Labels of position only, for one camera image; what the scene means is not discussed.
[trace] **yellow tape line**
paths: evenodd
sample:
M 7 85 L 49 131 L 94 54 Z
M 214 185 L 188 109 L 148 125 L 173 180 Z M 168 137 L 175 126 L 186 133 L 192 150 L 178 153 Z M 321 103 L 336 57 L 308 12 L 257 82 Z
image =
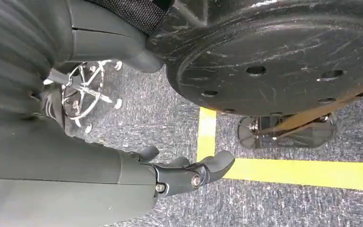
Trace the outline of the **yellow tape line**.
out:
M 201 107 L 199 110 L 197 162 L 215 155 L 216 112 Z
M 215 154 L 216 113 L 199 119 L 197 161 Z M 363 190 L 363 163 L 237 158 L 224 178 Z

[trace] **screw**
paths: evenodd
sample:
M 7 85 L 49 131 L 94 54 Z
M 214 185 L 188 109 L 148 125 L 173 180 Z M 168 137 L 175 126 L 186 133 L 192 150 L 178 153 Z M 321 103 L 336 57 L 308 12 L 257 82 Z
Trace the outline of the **screw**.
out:
M 258 130 L 258 124 L 256 122 L 251 123 L 248 125 L 248 129 L 251 131 L 257 131 Z
M 324 115 L 324 116 L 320 117 L 319 120 L 321 122 L 327 122 L 329 120 L 329 115 Z
M 201 177 L 198 174 L 195 174 L 191 179 L 191 185 L 193 188 L 198 188 L 201 185 Z
M 164 191 L 165 191 L 165 189 L 166 189 L 166 186 L 165 186 L 164 184 L 162 184 L 162 183 L 157 183 L 157 184 L 155 185 L 155 190 L 156 190 L 157 192 L 159 192 L 159 193 L 164 192 Z

